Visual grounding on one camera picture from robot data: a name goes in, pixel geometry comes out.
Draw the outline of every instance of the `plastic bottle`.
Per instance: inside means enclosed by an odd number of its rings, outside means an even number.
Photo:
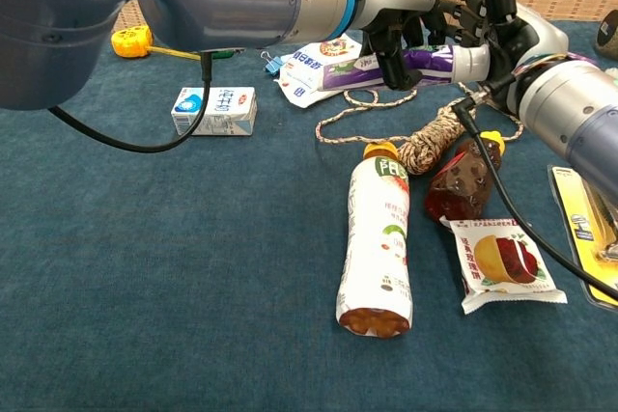
[[[505,145],[497,131],[482,132],[492,164],[499,169]],[[474,140],[461,144],[455,157],[432,179],[425,210],[436,221],[479,219],[492,192],[492,175]]]
[[[393,144],[369,145],[348,197],[348,252],[336,318],[357,335],[392,338],[409,330],[409,186]]]

